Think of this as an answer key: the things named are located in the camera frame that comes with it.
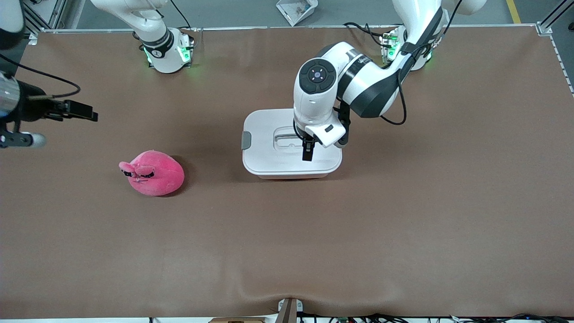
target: stuffed animal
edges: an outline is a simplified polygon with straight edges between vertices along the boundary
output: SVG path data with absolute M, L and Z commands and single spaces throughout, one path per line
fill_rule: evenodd
M 161 196 L 176 191 L 183 184 L 183 168 L 175 159 L 159 151 L 140 153 L 130 163 L 119 164 L 130 185 L 141 194 Z

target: table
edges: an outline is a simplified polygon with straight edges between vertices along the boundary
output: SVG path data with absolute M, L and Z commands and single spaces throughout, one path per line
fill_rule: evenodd
M 245 316 L 284 297 L 329 316 L 574 316 L 574 98 L 534 27 L 451 28 L 404 83 L 406 124 L 353 116 L 340 168 L 303 181 L 243 168 L 243 120 L 291 107 L 323 46 L 377 46 L 342 28 L 197 40 L 172 75 L 129 33 L 26 49 L 100 120 L 25 124 L 47 146 L 0 154 L 3 318 Z M 149 149 L 183 164 L 179 194 L 129 187 L 118 163 Z

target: cable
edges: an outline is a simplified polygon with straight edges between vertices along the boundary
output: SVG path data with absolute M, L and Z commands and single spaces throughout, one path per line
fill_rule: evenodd
M 183 20 L 185 20 L 185 23 L 187 24 L 187 28 L 191 29 L 191 26 L 189 25 L 189 21 L 187 21 L 187 18 L 183 15 L 183 13 L 181 13 L 181 10 L 179 10 L 179 8 L 177 7 L 177 5 L 175 4 L 175 2 L 173 0 L 170 0 L 171 3 L 173 4 L 173 6 L 176 8 L 177 12 L 180 13 L 181 18 L 183 18 Z
M 455 9 L 452 11 L 451 18 L 448 20 L 447 27 L 446 27 L 446 28 L 444 29 L 444 31 L 443 31 L 443 36 L 447 33 L 448 28 L 451 27 L 452 19 L 455 17 L 456 11 L 459 9 L 459 6 L 460 6 L 460 4 L 462 3 L 462 1 L 463 1 L 463 0 L 459 0 L 459 3 L 456 4 Z
M 355 27 L 359 28 L 360 31 L 362 31 L 362 32 L 364 32 L 364 33 L 368 33 L 369 35 L 371 35 L 371 38 L 373 39 L 373 41 L 374 41 L 377 45 L 379 45 L 379 46 L 381 46 L 381 47 L 385 47 L 385 48 L 391 48 L 390 45 L 381 44 L 381 42 L 378 41 L 378 40 L 375 38 L 375 36 L 377 36 L 377 37 L 382 37 L 383 34 L 374 33 L 373 31 L 371 31 L 371 28 L 369 27 L 369 24 L 365 24 L 365 25 L 364 25 L 364 28 L 361 27 L 359 24 L 357 24 L 357 23 L 355 23 L 355 22 L 346 22 L 346 23 L 344 23 L 343 25 L 344 25 L 344 26 L 347 26 L 347 27 L 348 27 L 348 26 L 355 26 Z
M 385 120 L 386 122 L 395 125 L 395 126 L 400 126 L 402 124 L 404 124 L 406 122 L 406 103 L 405 103 L 405 94 L 403 94 L 402 92 L 402 84 L 401 84 L 401 70 L 397 71 L 397 81 L 398 81 L 398 92 L 401 94 L 401 102 L 402 102 L 402 121 L 401 122 L 394 122 L 391 121 L 387 118 L 385 118 L 385 116 L 381 116 L 381 118 L 383 118 L 383 120 Z
M 503 320 L 498 320 L 496 318 L 492 318 L 492 317 L 486 317 L 486 318 L 476 318 L 476 317 L 469 317 L 467 320 L 461 320 L 459 321 L 459 323 L 505 323 L 508 322 L 510 320 L 514 320 L 516 318 L 526 318 L 527 320 L 537 320 L 537 321 L 544 321 L 546 323 L 553 323 L 552 320 L 543 317 L 543 316 L 538 316 L 538 315 L 532 315 L 529 313 L 520 313 L 520 314 L 516 314 L 515 316 L 509 317 L 509 318 L 505 318 Z
M 314 144 L 314 143 L 318 143 L 319 141 L 316 139 L 313 140 L 307 140 L 305 138 L 303 138 L 300 134 L 299 131 L 297 130 L 297 126 L 295 125 L 295 120 L 293 120 L 293 130 L 295 131 L 295 134 L 297 135 L 297 137 L 299 137 L 299 139 L 301 139 L 304 143 L 306 144 Z
M 347 27 L 349 27 L 349 26 L 355 26 L 355 27 L 359 28 L 359 30 L 362 31 L 363 33 L 369 33 L 369 31 L 366 29 L 366 27 L 364 28 L 363 26 L 357 24 L 356 22 L 352 22 L 352 21 L 350 21 L 350 22 L 345 22 L 345 23 L 343 24 L 343 26 L 347 26 Z M 382 37 L 382 36 L 383 36 L 383 34 L 379 34 L 379 33 L 372 33 L 372 34 L 375 35 L 375 36 L 377 36 L 377 37 Z
M 52 74 L 49 74 L 49 73 L 46 73 L 46 72 L 42 72 L 42 71 L 39 71 L 39 70 L 35 70 L 34 68 L 28 67 L 28 66 L 26 66 L 26 65 L 22 65 L 22 64 L 20 64 L 20 63 L 18 63 L 18 62 L 16 62 L 16 61 L 13 61 L 13 60 L 9 59 L 8 57 L 6 57 L 6 56 L 4 56 L 4 55 L 2 55 L 2 54 L 0 54 L 0 58 L 2 58 L 3 60 L 7 61 L 7 62 L 10 63 L 10 64 L 14 64 L 14 65 L 16 65 L 16 66 L 18 66 L 18 67 L 21 67 L 21 68 L 25 69 L 25 70 L 28 70 L 28 71 L 31 71 L 31 72 L 34 72 L 34 73 L 37 73 L 37 74 L 40 74 L 40 75 L 43 75 L 43 76 L 47 76 L 47 77 L 49 77 L 49 78 L 56 79 L 56 80 L 62 81 L 62 82 L 64 82 L 64 83 L 68 83 L 68 84 L 70 84 L 71 86 L 73 86 L 73 87 L 76 88 L 76 90 L 74 90 L 74 91 L 72 91 L 72 92 L 70 92 L 70 93 L 52 94 L 52 95 L 49 95 L 49 94 L 48 94 L 48 95 L 38 95 L 38 96 L 34 96 L 34 97 L 29 97 L 29 99 L 56 99 L 56 98 L 65 98 L 65 97 L 70 97 L 70 96 L 72 96 L 72 95 L 78 94 L 78 93 L 80 93 L 80 91 L 82 90 L 78 84 L 76 84 L 76 83 L 74 83 L 74 82 L 72 82 L 72 81 L 63 79 L 63 78 L 61 78 L 61 77 L 59 77 L 59 76 L 52 75 Z

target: plush toy eye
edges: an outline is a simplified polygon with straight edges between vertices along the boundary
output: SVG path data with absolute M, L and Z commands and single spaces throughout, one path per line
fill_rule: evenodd
M 151 178 L 153 175 L 154 175 L 154 173 L 151 172 L 151 173 L 148 174 L 148 175 L 140 175 L 140 176 L 143 177 L 143 178 Z

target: metal frame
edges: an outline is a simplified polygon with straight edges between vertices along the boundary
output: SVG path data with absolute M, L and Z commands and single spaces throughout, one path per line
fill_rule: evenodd
M 37 36 L 40 32 L 46 29 L 56 29 L 60 23 L 62 16 L 61 13 L 64 6 L 67 4 L 68 0 L 56 0 L 56 6 L 52 11 L 49 21 L 45 21 L 40 15 L 34 11 L 34 7 L 23 2 L 24 8 L 24 19 L 26 21 L 26 27 L 30 34 Z
M 371 28 L 396 28 L 396 25 L 369 25 Z M 451 25 L 451 28 L 466 28 L 466 27 L 533 27 L 536 24 L 495 24 L 495 25 Z M 283 29 L 283 28 L 355 28 L 346 27 L 343 25 L 318 25 L 318 26 L 279 26 L 279 27 L 269 27 L 269 26 L 248 26 L 248 27 L 214 27 L 214 28 L 196 28 L 192 27 L 189 30 L 194 32 L 208 32 L 216 30 L 249 30 L 249 29 Z M 80 34 L 80 33 L 131 33 L 134 30 L 131 28 L 122 29 L 42 29 L 45 33 L 55 33 L 55 34 Z
M 562 2 L 560 2 L 558 6 L 556 6 L 556 8 L 546 16 L 546 18 L 536 23 L 536 31 L 538 32 L 538 35 L 550 36 L 552 34 L 552 29 L 550 28 L 552 24 L 554 24 L 554 22 L 573 5 L 574 0 L 562 0 Z

